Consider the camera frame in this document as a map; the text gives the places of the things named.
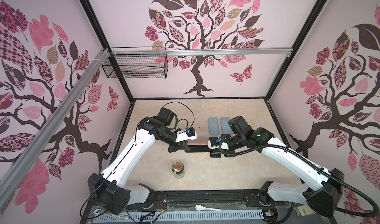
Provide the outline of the light blue phone case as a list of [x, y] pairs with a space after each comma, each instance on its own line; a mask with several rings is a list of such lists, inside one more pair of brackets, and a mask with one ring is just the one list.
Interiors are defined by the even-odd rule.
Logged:
[[208, 130], [211, 136], [218, 136], [220, 134], [218, 118], [211, 117], [207, 119]]
[[226, 135], [232, 135], [233, 134], [233, 131], [232, 131], [230, 125], [228, 124], [229, 120], [230, 120], [229, 117], [220, 118], [220, 125], [221, 125], [222, 134], [226, 134]]

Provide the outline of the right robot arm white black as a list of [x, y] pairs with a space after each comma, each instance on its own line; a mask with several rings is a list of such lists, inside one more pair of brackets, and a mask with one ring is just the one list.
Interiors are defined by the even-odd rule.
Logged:
[[219, 149], [226, 157], [235, 157], [237, 149], [247, 147], [276, 160], [304, 182], [290, 185], [267, 181], [263, 185], [266, 197], [274, 201], [305, 204], [321, 216], [333, 216], [344, 190], [341, 184], [343, 172], [328, 170], [303, 158], [265, 128], [253, 130], [242, 116], [229, 120], [228, 127], [233, 135], [210, 138], [209, 148]]

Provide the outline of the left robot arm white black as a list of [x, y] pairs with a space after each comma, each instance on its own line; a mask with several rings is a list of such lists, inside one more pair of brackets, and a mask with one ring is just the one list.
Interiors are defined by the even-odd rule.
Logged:
[[128, 189], [124, 187], [142, 155], [156, 141], [167, 144], [169, 152], [189, 151], [188, 141], [197, 138], [193, 127], [184, 130], [169, 128], [172, 120], [177, 120], [176, 114], [164, 107], [156, 116], [143, 118], [121, 154], [100, 174], [91, 174], [88, 179], [89, 199], [114, 215], [120, 214], [129, 205], [147, 202], [153, 189], [143, 184]]

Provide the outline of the black smartphone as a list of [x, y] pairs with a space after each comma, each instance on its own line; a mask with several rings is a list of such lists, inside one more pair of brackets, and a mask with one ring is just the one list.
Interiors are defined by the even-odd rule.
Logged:
[[214, 151], [210, 152], [209, 155], [210, 155], [211, 158], [221, 158], [222, 157], [221, 152], [219, 152], [217, 150], [214, 150]]
[[214, 149], [210, 149], [208, 146], [189, 146], [190, 151], [187, 153], [202, 153], [202, 152], [212, 152]]

